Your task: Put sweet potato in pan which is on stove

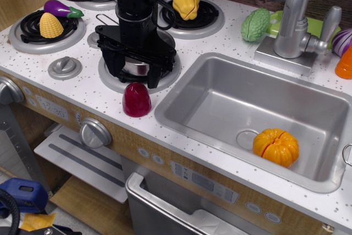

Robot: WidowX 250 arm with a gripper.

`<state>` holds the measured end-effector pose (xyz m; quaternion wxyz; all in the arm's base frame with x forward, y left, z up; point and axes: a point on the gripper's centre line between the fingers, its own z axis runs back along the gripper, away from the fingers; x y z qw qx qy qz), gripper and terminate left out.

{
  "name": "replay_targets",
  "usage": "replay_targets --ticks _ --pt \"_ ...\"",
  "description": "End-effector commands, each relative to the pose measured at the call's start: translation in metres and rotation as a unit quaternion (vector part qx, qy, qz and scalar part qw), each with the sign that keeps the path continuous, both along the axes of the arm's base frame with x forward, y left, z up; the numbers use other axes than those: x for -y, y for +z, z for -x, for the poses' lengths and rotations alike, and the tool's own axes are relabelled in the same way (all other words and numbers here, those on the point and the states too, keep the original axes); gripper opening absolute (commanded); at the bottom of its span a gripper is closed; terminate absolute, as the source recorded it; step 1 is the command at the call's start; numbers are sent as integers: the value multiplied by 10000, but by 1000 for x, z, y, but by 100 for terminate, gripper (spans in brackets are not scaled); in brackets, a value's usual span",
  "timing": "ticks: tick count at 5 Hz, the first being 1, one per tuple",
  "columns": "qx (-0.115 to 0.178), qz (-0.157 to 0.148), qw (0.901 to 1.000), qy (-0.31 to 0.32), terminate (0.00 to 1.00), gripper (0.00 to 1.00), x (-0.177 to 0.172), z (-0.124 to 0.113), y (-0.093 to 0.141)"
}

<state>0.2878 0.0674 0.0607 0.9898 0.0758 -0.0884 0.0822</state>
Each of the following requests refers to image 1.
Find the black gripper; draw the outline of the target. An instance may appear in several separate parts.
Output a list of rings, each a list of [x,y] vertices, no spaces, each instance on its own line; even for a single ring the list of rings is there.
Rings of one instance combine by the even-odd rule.
[[[159,37],[156,29],[143,35],[130,29],[123,32],[121,26],[99,25],[95,32],[109,73],[121,82],[127,81],[122,74],[125,57],[149,64],[149,89],[157,88],[160,79],[174,69],[176,50]]]

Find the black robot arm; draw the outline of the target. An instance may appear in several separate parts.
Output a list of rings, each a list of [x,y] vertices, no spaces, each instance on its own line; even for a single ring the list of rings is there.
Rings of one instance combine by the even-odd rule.
[[[157,32],[160,5],[170,8],[164,0],[117,0],[119,24],[96,27],[97,44],[113,76],[122,72],[128,57],[149,65],[146,80],[150,89],[173,70],[177,52]]]

